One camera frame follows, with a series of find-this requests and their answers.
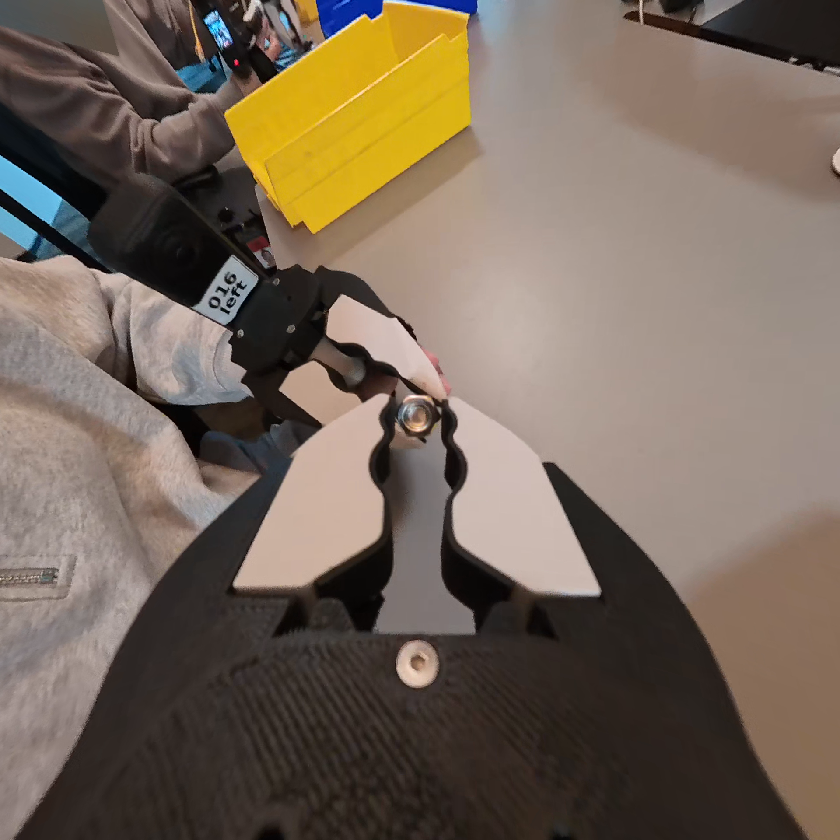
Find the person's grey sweatshirt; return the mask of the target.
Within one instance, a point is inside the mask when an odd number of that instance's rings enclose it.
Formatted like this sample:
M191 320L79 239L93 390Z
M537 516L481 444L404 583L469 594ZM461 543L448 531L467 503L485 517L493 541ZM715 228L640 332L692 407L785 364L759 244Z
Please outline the person's grey sweatshirt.
M118 361L93 270L1 265L2 838L67 761L162 575L291 460L278 427L195 455Z

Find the person's left forearm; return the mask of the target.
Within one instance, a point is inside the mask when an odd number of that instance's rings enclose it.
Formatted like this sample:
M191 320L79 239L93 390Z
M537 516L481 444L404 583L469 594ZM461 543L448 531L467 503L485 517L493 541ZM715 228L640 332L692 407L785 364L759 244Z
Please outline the person's left forearm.
M232 360L230 332L122 274L93 270L108 304L118 361L142 396L205 406L252 396Z

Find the person's left hand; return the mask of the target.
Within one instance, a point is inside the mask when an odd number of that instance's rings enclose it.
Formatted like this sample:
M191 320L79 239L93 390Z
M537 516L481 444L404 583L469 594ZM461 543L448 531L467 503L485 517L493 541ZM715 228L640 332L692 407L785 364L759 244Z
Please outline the person's left hand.
M424 351L424 353L426 354L426 357L429 359L430 363L431 363L431 364L433 365L433 367L435 368L435 371L436 371L436 373L437 373L438 379L440 380L440 383L441 383L441 385L442 385L442 387L444 388L444 391L445 391L445 393L446 393L446 398L448 399L448 398L449 398L449 396L451 395L452 388L451 388L451 384L449 383L449 381L448 381L448 379L447 379L447 377L446 377L445 373L443 372L443 370L442 370L442 368L441 368L441 366L440 366L440 363L439 363L439 359L438 359L438 357L436 356L436 354L435 354L435 353L433 353L433 352L432 352L432 351L430 351L430 350L427 350L427 349L425 349L425 348L422 348L422 350L423 350L423 351Z

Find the yellow plastic bin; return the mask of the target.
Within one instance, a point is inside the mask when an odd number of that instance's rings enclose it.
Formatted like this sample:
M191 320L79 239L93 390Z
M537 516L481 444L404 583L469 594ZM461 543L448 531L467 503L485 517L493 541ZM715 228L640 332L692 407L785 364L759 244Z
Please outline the yellow plastic bin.
M255 182L316 234L471 123L469 13L384 2L226 111Z

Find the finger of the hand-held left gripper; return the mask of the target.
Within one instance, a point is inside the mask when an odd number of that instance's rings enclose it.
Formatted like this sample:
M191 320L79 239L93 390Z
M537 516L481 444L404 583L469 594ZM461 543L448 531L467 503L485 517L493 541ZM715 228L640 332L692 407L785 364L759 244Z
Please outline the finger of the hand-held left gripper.
M277 417L310 427L324 427L379 394L394 392L394 377L350 362L337 371L323 362L307 362L280 385Z
M370 371L394 377L412 393L436 402L447 400L435 368L422 346L395 316L341 294L327 310L325 329L309 360L344 371L350 362L363 362Z

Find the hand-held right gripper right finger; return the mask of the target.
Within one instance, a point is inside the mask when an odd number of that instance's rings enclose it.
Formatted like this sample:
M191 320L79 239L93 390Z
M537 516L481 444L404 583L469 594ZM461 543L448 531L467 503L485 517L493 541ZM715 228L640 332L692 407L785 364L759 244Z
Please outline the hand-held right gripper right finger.
M441 572L474 614L513 604L596 603L602 588L547 466L519 436L460 398L441 427L449 489Z

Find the black device with buttons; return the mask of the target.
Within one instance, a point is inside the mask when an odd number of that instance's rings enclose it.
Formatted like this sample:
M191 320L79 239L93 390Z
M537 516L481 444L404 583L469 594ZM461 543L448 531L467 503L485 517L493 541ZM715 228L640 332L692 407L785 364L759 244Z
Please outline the black device with buttons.
M268 274L277 269L256 182L246 166L222 171L209 165L175 182L174 188L253 266Z

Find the blue plastic bin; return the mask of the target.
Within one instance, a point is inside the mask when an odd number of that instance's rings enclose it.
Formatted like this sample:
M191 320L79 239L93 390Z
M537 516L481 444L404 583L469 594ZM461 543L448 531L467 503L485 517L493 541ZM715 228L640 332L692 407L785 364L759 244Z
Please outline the blue plastic bin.
M477 1L404 1L405 4L443 8L472 16ZM384 1L317 1L319 22L323 35L329 38L362 15L376 18L382 13Z

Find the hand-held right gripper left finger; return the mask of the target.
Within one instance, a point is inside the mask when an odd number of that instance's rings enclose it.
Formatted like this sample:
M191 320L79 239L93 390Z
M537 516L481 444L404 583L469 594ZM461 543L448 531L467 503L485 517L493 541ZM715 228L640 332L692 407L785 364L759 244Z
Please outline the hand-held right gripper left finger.
M265 474L231 508L242 534L231 593L333 599L374 613L393 569L390 469L395 401L380 394L315 433L282 477Z

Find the grey desk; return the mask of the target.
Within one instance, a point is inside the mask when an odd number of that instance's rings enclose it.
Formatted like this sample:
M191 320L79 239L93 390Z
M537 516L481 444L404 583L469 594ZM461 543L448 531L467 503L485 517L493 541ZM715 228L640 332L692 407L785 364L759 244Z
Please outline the grey desk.
M471 127L276 254L364 278L693 612L810 838L838 838L838 79L480 2Z

